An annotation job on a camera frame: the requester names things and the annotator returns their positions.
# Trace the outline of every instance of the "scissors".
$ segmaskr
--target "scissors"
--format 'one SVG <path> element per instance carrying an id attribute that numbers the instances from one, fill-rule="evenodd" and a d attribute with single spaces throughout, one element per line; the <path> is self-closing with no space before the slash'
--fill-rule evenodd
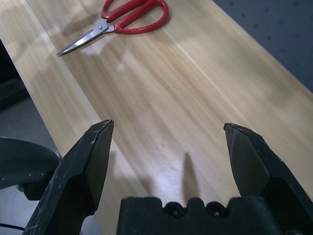
<path id="1" fill-rule="evenodd" d="M 169 9 L 164 0 L 131 0 L 130 2 L 118 7 L 117 9 L 108 12 L 108 9 L 113 1 L 114 0 L 106 0 L 102 9 L 101 20 L 92 30 L 85 33 L 83 36 L 66 46 L 63 50 L 59 51 L 57 53 L 57 56 L 59 57 L 67 54 L 89 43 L 90 41 L 104 33 L 115 32 L 120 34 L 140 34 L 154 31 L 164 25 L 169 16 Z M 157 6 L 160 6 L 164 11 L 163 16 L 157 22 L 140 28 L 125 28 L 126 26 L 139 19 L 141 16 Z M 122 15 L 134 10 L 135 8 L 137 8 L 135 11 L 133 11 L 126 17 L 118 20 L 113 25 L 108 24 L 121 17 Z"/>

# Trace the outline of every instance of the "cable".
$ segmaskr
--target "cable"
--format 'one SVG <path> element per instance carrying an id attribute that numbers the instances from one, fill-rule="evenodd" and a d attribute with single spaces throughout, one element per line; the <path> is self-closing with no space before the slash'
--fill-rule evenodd
<path id="1" fill-rule="evenodd" d="M 15 225 L 9 225 L 9 224 L 0 224 L 0 227 L 4 227 L 4 228 L 10 228 L 10 229 L 17 229 L 17 230 L 21 230 L 24 231 L 24 228 L 19 227 L 19 226 L 15 226 Z"/>

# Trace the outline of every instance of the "wooden table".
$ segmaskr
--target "wooden table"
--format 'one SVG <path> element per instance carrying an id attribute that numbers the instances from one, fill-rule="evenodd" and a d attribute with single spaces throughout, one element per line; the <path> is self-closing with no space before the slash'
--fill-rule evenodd
<path id="1" fill-rule="evenodd" d="M 167 2 L 165 27 L 106 35 L 62 58 L 56 52 L 99 19 L 103 0 L 0 6 L 0 38 L 61 154 L 93 123 L 115 121 L 96 213 L 103 231 L 115 234 L 126 195 L 163 205 L 192 196 L 226 205 L 238 196 L 227 121 L 261 134 L 312 198 L 312 94 L 214 2 Z"/>

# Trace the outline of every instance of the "wooden tabletop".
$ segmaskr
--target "wooden tabletop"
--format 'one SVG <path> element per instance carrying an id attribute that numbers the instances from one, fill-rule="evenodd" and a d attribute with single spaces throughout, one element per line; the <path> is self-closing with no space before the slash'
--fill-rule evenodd
<path id="1" fill-rule="evenodd" d="M 103 231 L 115 234 L 127 195 L 163 205 L 193 196 L 226 205 L 238 196 L 224 122 L 261 134 L 312 198 L 312 94 L 214 2 L 167 3 L 163 28 L 102 36 L 62 58 L 57 51 L 100 19 L 103 0 L 0 6 L 0 38 L 61 154 L 90 125 L 115 122 L 96 213 Z"/>

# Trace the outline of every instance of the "scissor handle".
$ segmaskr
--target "scissor handle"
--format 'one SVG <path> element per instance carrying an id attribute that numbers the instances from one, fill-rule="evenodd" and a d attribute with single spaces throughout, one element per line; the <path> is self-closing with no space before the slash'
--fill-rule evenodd
<path id="1" fill-rule="evenodd" d="M 151 32 L 161 27 L 163 24 L 165 24 L 169 16 L 169 9 L 164 0 L 132 0 L 118 7 L 115 10 L 108 12 L 108 8 L 113 3 L 113 1 L 114 0 L 107 0 L 102 9 L 101 17 L 104 19 L 107 19 L 107 22 L 112 22 L 116 20 L 118 17 L 138 7 L 138 9 L 133 11 L 131 14 L 118 20 L 114 24 L 115 33 L 139 34 L 139 33 Z M 140 28 L 125 28 L 126 26 L 128 26 L 135 20 L 139 19 L 141 16 L 143 16 L 144 14 L 146 14 L 147 12 L 149 12 L 156 6 L 160 6 L 164 11 L 163 16 L 157 22 L 148 26 L 140 27 Z"/>

